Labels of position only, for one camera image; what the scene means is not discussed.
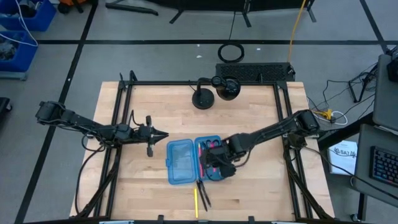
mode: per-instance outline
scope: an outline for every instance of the wooden tabletop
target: wooden tabletop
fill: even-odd
[[[288,83],[293,112],[308,108],[303,83]],[[118,83],[104,82],[99,93],[94,120],[110,124]],[[166,144],[178,139],[219,135],[221,138],[235,133],[250,133],[278,122],[274,92],[271,86],[242,86],[233,101],[217,96],[213,107],[199,110],[192,105],[193,90],[189,86],[133,86],[129,109],[134,109],[138,123],[145,123],[147,115],[152,124],[170,136],[154,147],[154,156],[147,157],[146,144],[123,146],[112,219],[196,220],[193,188],[195,183],[170,185],[165,166]],[[283,105],[283,93],[280,92]],[[124,95],[119,120],[124,106]],[[308,139],[308,146],[318,149],[316,140]],[[88,147],[98,147],[89,140]],[[254,148],[249,162],[238,168],[236,175],[221,182],[205,182],[212,207],[205,212],[199,203],[201,220],[256,221],[294,220],[292,200],[282,140],[276,138]],[[85,158],[92,152],[86,151]],[[330,194],[320,156],[302,150],[302,160],[309,191],[334,216]],[[98,188],[104,153],[95,155],[86,165],[80,181],[79,209],[90,200]],[[302,196],[298,190],[301,216],[305,216]],[[104,214],[108,193],[104,193],[101,214]]]

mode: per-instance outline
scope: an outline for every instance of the yellow pen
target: yellow pen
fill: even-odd
[[[193,189],[193,194],[195,195],[195,216],[198,218],[198,191],[197,188]]]

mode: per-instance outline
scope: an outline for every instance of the floor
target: floor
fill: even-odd
[[[67,108],[91,118],[101,82],[118,80],[119,73],[127,77],[133,69],[139,80],[196,80],[215,74],[216,63],[221,63],[216,54],[219,40],[229,37],[232,12],[187,11],[171,25],[175,9],[136,0],[127,4],[155,9],[159,16],[106,9],[104,1],[97,8],[84,6],[83,14],[76,10],[57,14],[47,32],[33,33],[40,46],[28,79],[0,80],[0,96],[9,97],[14,106],[0,129],[2,223],[14,223],[45,142],[48,128],[34,119],[40,101],[64,101]],[[296,80],[304,82],[314,102],[323,101],[327,79],[349,80],[377,62],[383,45],[398,44],[397,8],[396,0],[316,0],[312,9],[317,22],[303,13],[292,65]],[[237,15],[231,39],[244,43],[242,62],[285,62],[297,13],[298,9],[251,12],[252,28]],[[238,53],[224,51],[226,58]],[[327,98],[346,88],[344,83],[330,85]],[[371,99],[347,114],[349,123]],[[330,108],[342,112],[353,105],[348,91],[330,101]],[[25,222],[68,217],[84,153],[80,138],[74,132],[55,131]],[[359,193],[351,189],[347,177],[327,172],[336,217],[349,220],[357,210]],[[397,212],[370,198],[367,221],[394,223]]]

